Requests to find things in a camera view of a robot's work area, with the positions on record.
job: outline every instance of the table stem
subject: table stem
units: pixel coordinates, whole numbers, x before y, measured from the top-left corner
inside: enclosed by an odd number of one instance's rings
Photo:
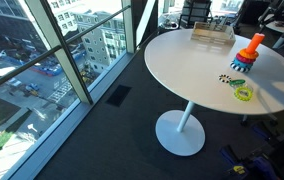
[[[182,119],[180,121],[180,124],[179,124],[179,127],[177,128],[177,131],[178,132],[182,132],[183,130],[183,127],[185,126],[186,122],[188,121],[189,117],[190,117],[190,114],[191,114],[191,111],[193,109],[193,106],[194,106],[194,103],[192,101],[189,101],[184,113],[183,113],[183,116],[182,116]]]

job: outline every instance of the table pedestal base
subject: table pedestal base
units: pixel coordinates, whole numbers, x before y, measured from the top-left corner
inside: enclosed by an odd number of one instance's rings
[[[160,116],[155,131],[161,145],[168,151],[179,156],[190,156],[203,147],[205,141],[204,129],[201,123],[192,115],[181,132],[178,132],[180,120],[184,111],[172,110]]]

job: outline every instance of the table top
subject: table top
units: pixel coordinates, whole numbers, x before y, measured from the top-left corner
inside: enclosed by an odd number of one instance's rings
[[[270,17],[272,17],[273,14],[269,14],[265,19],[269,19]],[[274,31],[277,31],[277,32],[280,32],[280,33],[283,33],[284,32],[284,27],[280,27],[280,26],[275,26],[275,21],[273,22],[270,22],[269,24],[266,25],[267,28],[270,28]]]
[[[151,74],[173,93],[198,105],[234,114],[261,115],[284,110],[284,57],[260,44],[259,57],[248,73],[230,67],[236,53],[250,39],[236,36],[231,46],[191,40],[192,29],[175,30],[153,39],[145,49]],[[241,101],[225,74],[245,79],[253,88],[250,101]]]

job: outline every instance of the yellow toy ring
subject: yellow toy ring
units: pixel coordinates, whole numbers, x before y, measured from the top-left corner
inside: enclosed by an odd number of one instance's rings
[[[241,86],[235,89],[234,95],[241,101],[249,101],[252,97],[252,91],[247,87]]]
[[[259,56],[259,53],[257,51],[255,51],[253,54],[249,54],[245,51],[245,49],[246,48],[241,49],[239,52],[242,57],[245,57],[247,59],[256,59]]]

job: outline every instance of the dark carpet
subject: dark carpet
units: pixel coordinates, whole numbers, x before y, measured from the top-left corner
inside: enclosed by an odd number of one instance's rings
[[[258,27],[249,26],[242,30],[248,38],[257,31]],[[276,39],[270,33],[264,43],[272,45]],[[132,88],[121,106],[105,103],[122,84]],[[250,125],[264,120],[272,131],[284,130],[284,111],[274,114],[277,127],[269,125],[268,116],[249,116],[248,127],[243,127],[242,116],[195,105],[192,115],[204,128],[204,147],[189,157],[176,156],[158,142],[155,124],[164,112],[184,110],[186,105],[186,100],[167,90],[149,73],[142,47],[36,179],[224,179],[231,166],[219,153],[221,147],[229,144],[239,157],[245,157],[265,144]]]

